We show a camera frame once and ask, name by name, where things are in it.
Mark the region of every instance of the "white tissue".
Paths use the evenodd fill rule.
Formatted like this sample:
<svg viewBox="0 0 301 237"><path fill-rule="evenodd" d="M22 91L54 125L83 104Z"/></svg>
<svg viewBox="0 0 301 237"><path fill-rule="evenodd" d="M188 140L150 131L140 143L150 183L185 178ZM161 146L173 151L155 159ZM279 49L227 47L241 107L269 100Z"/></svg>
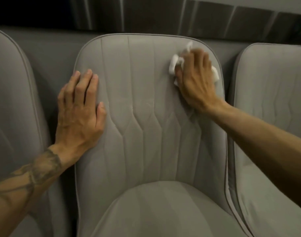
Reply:
<svg viewBox="0 0 301 237"><path fill-rule="evenodd" d="M192 49L193 46L193 42L190 41L186 46L185 49L187 52L190 52L190 50ZM169 65L169 74L175 76L175 67L176 65L181 65L181 69L183 69L183 64L184 64L184 58L179 57L177 54L173 55L170 61L170 65ZM217 82L220 78L217 72L217 69L212 66L212 72L213 72L213 81ZM177 80L174 81L174 84L176 86L178 86L178 82Z"/></svg>

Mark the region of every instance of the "skin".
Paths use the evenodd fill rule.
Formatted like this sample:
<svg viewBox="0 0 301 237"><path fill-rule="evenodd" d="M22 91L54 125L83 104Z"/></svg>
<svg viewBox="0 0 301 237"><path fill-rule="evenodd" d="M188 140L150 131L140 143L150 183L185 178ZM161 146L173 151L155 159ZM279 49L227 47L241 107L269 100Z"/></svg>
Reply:
<svg viewBox="0 0 301 237"><path fill-rule="evenodd" d="M208 53L194 49L183 57L184 71L177 66L175 72L188 104L223 128L275 186L301 207L301 139L219 99Z"/></svg>
<svg viewBox="0 0 301 237"><path fill-rule="evenodd" d="M81 79L75 72L58 95L55 144L0 182L0 237L9 236L55 179L96 145L106 117L102 102L96 108L98 81L91 70Z"/></svg>

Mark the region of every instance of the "hand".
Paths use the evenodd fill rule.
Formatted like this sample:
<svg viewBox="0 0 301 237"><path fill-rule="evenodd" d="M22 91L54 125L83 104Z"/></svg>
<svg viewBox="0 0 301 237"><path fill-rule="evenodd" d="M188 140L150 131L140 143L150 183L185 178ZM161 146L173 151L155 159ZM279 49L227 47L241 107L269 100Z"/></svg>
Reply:
<svg viewBox="0 0 301 237"><path fill-rule="evenodd" d="M76 71L58 95L56 141L50 147L68 166L97 144L105 126L103 102L96 109L98 76L87 70L79 79Z"/></svg>
<svg viewBox="0 0 301 237"><path fill-rule="evenodd" d="M180 65L175 68L181 94L189 105L200 112L206 112L220 102L215 93L209 54L202 49L193 49L182 57L184 70Z"/></svg>

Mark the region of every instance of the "tattoo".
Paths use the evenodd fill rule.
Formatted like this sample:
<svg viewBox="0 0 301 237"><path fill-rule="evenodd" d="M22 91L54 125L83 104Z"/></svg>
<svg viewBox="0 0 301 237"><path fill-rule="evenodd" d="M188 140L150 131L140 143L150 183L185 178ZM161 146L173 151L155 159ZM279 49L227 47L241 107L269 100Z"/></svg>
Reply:
<svg viewBox="0 0 301 237"><path fill-rule="evenodd" d="M14 188L7 188L5 186L0 190L0 198L11 206L11 198L8 196L13 191L26 190L27 198L26 204L29 202L31 196L34 193L34 188L36 185L42 185L48 179L57 174L62 168L60 158L58 155L54 154L51 150L47 149L42 155L36 158L32 163L22 166L20 169L12 172L6 179L2 182L9 181L12 178L17 178L28 174L29 181L24 185L20 185Z"/></svg>

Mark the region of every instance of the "tattooed arm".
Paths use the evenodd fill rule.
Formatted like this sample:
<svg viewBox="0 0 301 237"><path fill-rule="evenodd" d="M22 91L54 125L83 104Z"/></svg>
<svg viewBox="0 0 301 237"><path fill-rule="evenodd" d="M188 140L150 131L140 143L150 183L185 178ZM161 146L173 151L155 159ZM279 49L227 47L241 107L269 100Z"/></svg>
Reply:
<svg viewBox="0 0 301 237"><path fill-rule="evenodd" d="M102 135L106 111L102 102L96 108L98 76L88 70L79 79L76 71L58 95L55 144L0 182L0 237L9 236L42 193Z"/></svg>

